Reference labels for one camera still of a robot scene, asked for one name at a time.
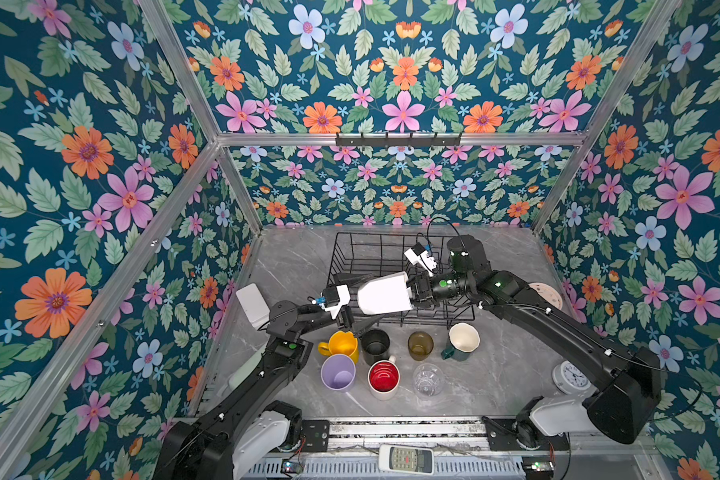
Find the green mug cream inside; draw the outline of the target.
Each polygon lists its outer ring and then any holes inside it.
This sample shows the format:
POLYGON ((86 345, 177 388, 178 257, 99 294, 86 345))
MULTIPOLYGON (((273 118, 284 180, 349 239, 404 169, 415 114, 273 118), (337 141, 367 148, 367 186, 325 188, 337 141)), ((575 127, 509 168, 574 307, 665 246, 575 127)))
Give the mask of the green mug cream inside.
POLYGON ((480 334, 467 323, 453 325, 448 331, 447 345, 441 352, 443 360, 466 361, 480 346, 480 334))

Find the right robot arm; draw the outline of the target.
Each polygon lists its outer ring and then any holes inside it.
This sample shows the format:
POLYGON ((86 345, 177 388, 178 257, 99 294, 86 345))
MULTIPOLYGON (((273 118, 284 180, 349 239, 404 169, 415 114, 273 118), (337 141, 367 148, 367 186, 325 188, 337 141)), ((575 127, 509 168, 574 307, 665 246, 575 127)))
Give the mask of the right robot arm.
POLYGON ((453 237, 447 248, 448 267, 439 266, 421 243, 406 250, 407 260, 423 269, 407 282, 414 307, 433 309, 464 297, 535 336, 594 388, 592 393, 530 400, 510 431, 519 445, 535 449, 545 437, 573 432, 598 432, 620 444, 634 443, 655 412, 667 379, 652 352, 600 337, 515 273, 494 269, 483 244, 473 236, 453 237))

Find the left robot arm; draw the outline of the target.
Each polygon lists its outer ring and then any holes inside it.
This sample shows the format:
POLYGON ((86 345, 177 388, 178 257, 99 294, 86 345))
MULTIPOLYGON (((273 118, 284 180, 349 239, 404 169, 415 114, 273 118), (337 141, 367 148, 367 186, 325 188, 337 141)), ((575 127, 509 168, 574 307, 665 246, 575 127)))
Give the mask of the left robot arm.
POLYGON ((303 335, 336 325, 353 329, 346 285, 330 286, 317 299, 298 305, 284 300, 270 308, 269 339, 252 371, 216 407, 194 423, 178 421, 165 436, 155 479, 238 479, 288 436, 290 422, 276 411, 255 435, 255 423, 274 396, 306 366, 313 344, 303 335))

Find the yellow mug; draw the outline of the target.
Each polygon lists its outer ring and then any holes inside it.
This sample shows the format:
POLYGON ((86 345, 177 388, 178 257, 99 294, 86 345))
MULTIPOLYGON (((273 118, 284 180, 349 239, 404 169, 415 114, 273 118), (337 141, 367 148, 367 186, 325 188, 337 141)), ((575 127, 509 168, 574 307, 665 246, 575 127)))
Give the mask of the yellow mug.
POLYGON ((348 356, 355 364, 358 363, 360 342, 351 332, 337 331, 327 342, 318 345, 318 352, 325 357, 334 355, 348 356))

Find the black mug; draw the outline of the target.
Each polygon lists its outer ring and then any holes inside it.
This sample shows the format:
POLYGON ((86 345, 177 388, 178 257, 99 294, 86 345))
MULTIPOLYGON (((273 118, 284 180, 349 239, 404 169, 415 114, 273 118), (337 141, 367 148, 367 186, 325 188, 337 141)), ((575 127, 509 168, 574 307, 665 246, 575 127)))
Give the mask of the black mug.
POLYGON ((362 356, 368 366, 390 358, 390 337, 381 329, 371 329, 360 337, 362 356))

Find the lilac cup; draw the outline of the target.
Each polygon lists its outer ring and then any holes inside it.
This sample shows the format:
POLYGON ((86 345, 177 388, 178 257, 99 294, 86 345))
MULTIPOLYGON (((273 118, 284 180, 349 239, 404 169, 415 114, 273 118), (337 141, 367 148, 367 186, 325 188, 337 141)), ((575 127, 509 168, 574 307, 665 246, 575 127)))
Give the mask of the lilac cup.
POLYGON ((336 354, 328 357, 320 371, 323 385, 336 392, 349 390, 355 381, 356 364, 347 355, 336 354))

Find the white rectangular box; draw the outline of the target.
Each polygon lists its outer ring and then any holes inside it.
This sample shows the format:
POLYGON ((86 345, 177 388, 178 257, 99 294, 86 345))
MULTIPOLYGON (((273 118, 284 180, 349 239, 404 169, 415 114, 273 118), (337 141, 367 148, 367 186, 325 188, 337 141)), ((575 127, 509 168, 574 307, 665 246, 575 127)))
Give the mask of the white rectangular box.
POLYGON ((253 328, 259 329, 269 320, 269 305, 255 283, 239 289, 236 297, 246 319, 253 328))

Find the red inside white mug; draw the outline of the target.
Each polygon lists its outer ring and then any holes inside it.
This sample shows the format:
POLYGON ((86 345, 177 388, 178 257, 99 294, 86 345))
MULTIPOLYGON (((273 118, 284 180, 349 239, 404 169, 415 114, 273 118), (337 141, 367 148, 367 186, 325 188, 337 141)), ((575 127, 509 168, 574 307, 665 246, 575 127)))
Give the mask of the red inside white mug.
POLYGON ((381 401, 394 397, 400 384, 400 370, 395 356, 375 362, 369 369, 367 382, 371 394, 381 401))

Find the clear glass cup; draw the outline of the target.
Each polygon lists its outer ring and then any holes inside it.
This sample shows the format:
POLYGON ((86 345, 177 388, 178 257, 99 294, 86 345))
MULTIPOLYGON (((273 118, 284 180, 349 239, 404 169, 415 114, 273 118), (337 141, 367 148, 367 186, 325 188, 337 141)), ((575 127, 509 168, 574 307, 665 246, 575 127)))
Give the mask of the clear glass cup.
POLYGON ((445 385, 445 378, 442 370, 430 363, 419 365, 413 375, 415 391, 423 397, 435 397, 439 395, 445 385))

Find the pale green case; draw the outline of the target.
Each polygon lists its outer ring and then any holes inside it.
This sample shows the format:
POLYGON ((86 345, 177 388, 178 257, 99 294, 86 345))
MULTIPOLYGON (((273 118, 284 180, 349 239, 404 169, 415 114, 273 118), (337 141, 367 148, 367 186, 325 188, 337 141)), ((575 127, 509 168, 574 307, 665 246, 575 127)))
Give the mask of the pale green case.
POLYGON ((253 373, 259 362, 262 359, 263 353, 265 351, 265 348, 262 347, 259 350, 257 350, 248 360, 246 360, 240 367, 238 367, 235 372, 228 378, 227 380, 227 386, 231 391, 234 391, 236 388, 238 388, 242 382, 251 374, 253 373))

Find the white round alarm clock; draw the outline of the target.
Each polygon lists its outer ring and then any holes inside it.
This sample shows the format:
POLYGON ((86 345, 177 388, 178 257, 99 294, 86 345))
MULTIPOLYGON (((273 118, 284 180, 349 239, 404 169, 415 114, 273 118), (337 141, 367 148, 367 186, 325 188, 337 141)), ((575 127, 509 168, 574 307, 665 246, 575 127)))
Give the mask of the white round alarm clock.
POLYGON ((588 391, 590 380, 570 361, 563 361, 552 371, 552 380, 557 389, 568 395, 588 391))

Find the white remote control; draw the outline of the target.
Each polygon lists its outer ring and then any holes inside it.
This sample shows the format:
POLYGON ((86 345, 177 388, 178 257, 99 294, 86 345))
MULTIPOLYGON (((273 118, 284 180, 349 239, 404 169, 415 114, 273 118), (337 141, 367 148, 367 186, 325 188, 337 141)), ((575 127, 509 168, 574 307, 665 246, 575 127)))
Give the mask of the white remote control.
POLYGON ((378 464, 383 472, 427 476, 435 472, 434 452, 428 448, 381 445, 378 464))

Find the black hook rail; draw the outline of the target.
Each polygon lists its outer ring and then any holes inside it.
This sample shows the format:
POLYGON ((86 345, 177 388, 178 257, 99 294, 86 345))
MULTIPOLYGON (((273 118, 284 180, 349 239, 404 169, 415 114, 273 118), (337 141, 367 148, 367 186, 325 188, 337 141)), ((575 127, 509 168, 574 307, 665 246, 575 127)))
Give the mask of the black hook rail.
POLYGON ((348 147, 451 147, 458 146, 462 142, 461 134, 440 134, 440 133, 374 133, 374 134, 336 134, 334 137, 336 146, 348 147))

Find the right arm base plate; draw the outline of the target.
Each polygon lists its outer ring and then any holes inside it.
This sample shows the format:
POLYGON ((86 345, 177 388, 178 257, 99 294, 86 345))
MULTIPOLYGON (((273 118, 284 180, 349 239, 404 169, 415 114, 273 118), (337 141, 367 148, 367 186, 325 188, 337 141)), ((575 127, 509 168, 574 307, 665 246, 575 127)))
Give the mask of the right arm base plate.
POLYGON ((481 416, 489 447, 493 451, 569 451, 565 434, 546 436, 530 420, 481 416))

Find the aluminium frame post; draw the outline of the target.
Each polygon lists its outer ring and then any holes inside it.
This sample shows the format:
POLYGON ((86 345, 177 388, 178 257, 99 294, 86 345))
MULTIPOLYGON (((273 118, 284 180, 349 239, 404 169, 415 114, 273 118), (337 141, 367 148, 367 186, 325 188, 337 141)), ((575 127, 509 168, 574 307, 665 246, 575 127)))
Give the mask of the aluminium frame post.
POLYGON ((193 73, 185 49, 170 20, 162 1, 141 1, 140 7, 145 19, 159 43, 165 58, 171 67, 175 79, 182 90, 189 107, 199 122, 200 129, 209 148, 215 150, 213 157, 221 152, 219 165, 230 182, 231 190, 240 205, 241 211, 254 237, 261 234, 263 228, 253 201, 239 170, 233 163, 232 155, 226 146, 219 142, 221 129, 214 117, 207 98, 202 91, 196 75, 193 73))

